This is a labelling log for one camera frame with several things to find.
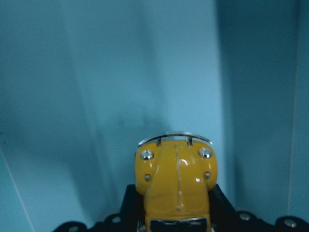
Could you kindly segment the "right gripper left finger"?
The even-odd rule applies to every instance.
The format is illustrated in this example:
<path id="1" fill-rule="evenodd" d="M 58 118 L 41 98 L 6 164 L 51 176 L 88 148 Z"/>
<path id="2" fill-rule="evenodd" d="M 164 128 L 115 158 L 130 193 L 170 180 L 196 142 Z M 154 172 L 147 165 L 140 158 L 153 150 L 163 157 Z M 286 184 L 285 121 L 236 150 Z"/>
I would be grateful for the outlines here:
<path id="1" fill-rule="evenodd" d="M 145 232 L 143 198 L 137 193 L 135 185 L 127 185 L 119 213 L 107 216 L 103 222 L 96 223 L 93 232 Z"/>

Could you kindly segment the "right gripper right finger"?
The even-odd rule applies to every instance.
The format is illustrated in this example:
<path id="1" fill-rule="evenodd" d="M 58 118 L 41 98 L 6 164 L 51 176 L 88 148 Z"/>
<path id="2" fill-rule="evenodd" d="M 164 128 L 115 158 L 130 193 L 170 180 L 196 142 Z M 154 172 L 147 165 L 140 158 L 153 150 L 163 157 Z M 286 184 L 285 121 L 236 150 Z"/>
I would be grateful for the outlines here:
<path id="1" fill-rule="evenodd" d="M 218 184 L 209 192 L 211 228 L 215 232 L 236 232 L 238 212 Z"/>

